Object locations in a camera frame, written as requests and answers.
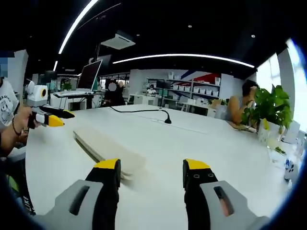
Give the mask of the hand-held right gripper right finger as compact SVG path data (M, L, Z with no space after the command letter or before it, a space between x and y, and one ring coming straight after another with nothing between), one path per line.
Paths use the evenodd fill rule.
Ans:
M204 162L183 160L183 188L190 230L262 230L270 221L254 214L246 197Z

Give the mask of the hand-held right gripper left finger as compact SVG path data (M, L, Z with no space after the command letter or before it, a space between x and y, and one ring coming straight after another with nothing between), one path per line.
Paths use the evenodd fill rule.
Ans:
M35 221L45 230L113 230L119 202L120 159L98 162L55 199L54 207Z

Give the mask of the person's left hand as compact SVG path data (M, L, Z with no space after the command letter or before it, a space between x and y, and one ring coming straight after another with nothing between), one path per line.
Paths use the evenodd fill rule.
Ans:
M20 133L28 125L28 119L32 114L30 107L22 107L19 109L17 115L14 118L14 126L18 133Z

